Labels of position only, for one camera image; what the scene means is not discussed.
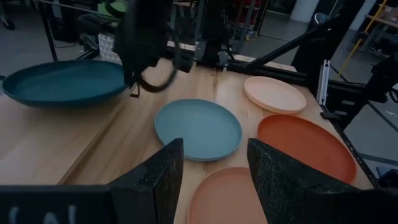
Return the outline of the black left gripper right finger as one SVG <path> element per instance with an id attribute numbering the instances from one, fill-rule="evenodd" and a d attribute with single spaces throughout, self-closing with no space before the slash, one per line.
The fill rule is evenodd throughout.
<path id="1" fill-rule="evenodd" d="M 256 139 L 247 144 L 252 182 L 268 224 L 337 224 L 361 190 Z"/>

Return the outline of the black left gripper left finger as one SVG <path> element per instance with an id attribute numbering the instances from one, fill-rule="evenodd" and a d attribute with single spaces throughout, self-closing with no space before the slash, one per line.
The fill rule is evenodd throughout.
<path id="1" fill-rule="evenodd" d="M 183 139 L 113 180 L 115 224 L 174 224 L 183 176 Z"/>

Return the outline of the dark teal plate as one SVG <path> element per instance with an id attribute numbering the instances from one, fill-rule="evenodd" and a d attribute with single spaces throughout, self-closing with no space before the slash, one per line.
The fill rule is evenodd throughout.
<path id="1" fill-rule="evenodd" d="M 3 93 L 34 108 L 85 107 L 127 89 L 123 67 L 100 60 L 42 63 L 4 77 Z"/>

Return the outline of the green plant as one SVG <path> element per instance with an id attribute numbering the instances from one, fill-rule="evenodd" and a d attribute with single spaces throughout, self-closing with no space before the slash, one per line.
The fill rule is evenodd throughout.
<path id="1" fill-rule="evenodd" d="M 106 4 L 109 3 L 109 8 L 113 13 L 110 13 Z M 126 12 L 127 2 L 125 0 L 100 0 L 97 4 L 97 10 L 100 14 L 113 16 L 116 12 Z"/>

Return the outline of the white triangle-patterned planter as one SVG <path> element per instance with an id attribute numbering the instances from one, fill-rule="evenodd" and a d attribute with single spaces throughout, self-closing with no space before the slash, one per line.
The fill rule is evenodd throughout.
<path id="1" fill-rule="evenodd" d="M 102 60 L 121 64 L 121 60 L 118 54 L 113 52 L 114 37 L 112 35 L 99 33 L 98 45 L 99 45 L 99 54 Z"/>

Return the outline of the orange-red plate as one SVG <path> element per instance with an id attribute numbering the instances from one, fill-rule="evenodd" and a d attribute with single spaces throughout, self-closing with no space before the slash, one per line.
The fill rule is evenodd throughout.
<path id="1" fill-rule="evenodd" d="M 327 130 L 306 119 L 270 115 L 259 122 L 257 138 L 347 184 L 352 184 L 356 178 L 356 163 L 346 146 Z"/>

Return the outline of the terracotta plate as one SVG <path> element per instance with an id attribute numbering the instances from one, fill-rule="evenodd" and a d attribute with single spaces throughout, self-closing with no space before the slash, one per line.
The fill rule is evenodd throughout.
<path id="1" fill-rule="evenodd" d="M 268 224 L 247 167 L 208 175 L 190 203 L 188 224 Z"/>

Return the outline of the light blue plate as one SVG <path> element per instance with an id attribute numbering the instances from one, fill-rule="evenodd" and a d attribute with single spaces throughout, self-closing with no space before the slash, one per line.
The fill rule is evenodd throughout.
<path id="1" fill-rule="evenodd" d="M 236 151 L 243 130 L 232 112 L 201 99 L 175 100 L 157 113 L 155 131 L 163 144 L 183 139 L 184 157 L 210 162 L 224 159 Z"/>

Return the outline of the peach plate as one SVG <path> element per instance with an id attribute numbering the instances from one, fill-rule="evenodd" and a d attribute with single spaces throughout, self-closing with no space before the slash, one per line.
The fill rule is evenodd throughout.
<path id="1" fill-rule="evenodd" d="M 244 82 L 246 96 L 259 107 L 277 114 L 295 114 L 307 105 L 292 85 L 269 77 L 250 77 Z"/>

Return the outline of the yellow pole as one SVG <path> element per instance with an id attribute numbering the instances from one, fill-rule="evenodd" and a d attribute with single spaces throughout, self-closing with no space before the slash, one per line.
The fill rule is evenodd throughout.
<path id="1" fill-rule="evenodd" d="M 382 10 L 383 10 L 383 8 L 384 8 L 384 6 L 386 5 L 387 2 L 388 2 L 388 0 L 382 0 L 382 3 L 378 6 L 377 11 L 374 13 L 374 15 L 370 16 L 370 21 L 367 24 L 367 26 L 365 27 L 365 30 L 362 32 L 361 37 L 354 44 L 353 49 L 348 54 L 348 56 L 346 57 L 345 61 L 343 62 L 343 65 L 341 66 L 341 69 L 337 73 L 338 77 L 340 77 L 340 78 L 343 77 L 343 72 L 347 68 L 352 56 L 356 53 L 356 51 L 357 51 L 358 47 L 361 45 L 361 43 L 364 42 L 364 40 L 368 38 L 369 30 L 370 30 L 371 26 L 375 23 L 375 20 L 379 17 L 380 13 L 382 12 Z"/>

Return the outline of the white round column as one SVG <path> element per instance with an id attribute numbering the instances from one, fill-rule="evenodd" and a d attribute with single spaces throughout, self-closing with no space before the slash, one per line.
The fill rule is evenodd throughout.
<path id="1" fill-rule="evenodd" d="M 309 22 L 320 0 L 296 0 L 290 18 L 298 22 Z"/>

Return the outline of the white metal bracket strip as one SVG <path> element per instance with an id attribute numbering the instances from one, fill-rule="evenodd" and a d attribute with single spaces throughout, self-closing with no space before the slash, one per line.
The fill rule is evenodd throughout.
<path id="1" fill-rule="evenodd" d="M 327 99 L 327 89 L 330 73 L 330 60 L 324 60 L 320 69 L 320 76 L 318 80 L 317 102 L 319 105 L 325 106 Z"/>

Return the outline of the black diagonal frame strut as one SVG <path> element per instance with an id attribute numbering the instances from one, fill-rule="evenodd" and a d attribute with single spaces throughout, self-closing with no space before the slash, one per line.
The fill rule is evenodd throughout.
<path id="1" fill-rule="evenodd" d="M 279 47 L 278 49 L 275 49 L 271 53 L 263 56 L 256 58 L 252 62 L 248 62 L 243 65 L 243 68 L 249 69 L 249 70 L 254 70 L 257 67 L 261 67 L 264 64 L 274 60 L 275 58 L 287 53 L 288 51 L 298 47 L 301 44 L 304 44 L 306 42 L 309 42 L 310 40 L 315 40 L 315 37 L 318 35 L 326 35 L 329 29 L 331 29 L 335 24 L 338 23 L 339 16 L 332 18 L 316 27 L 313 29 L 307 31 L 306 33 L 298 36 L 294 40 L 286 43 L 285 45 Z"/>

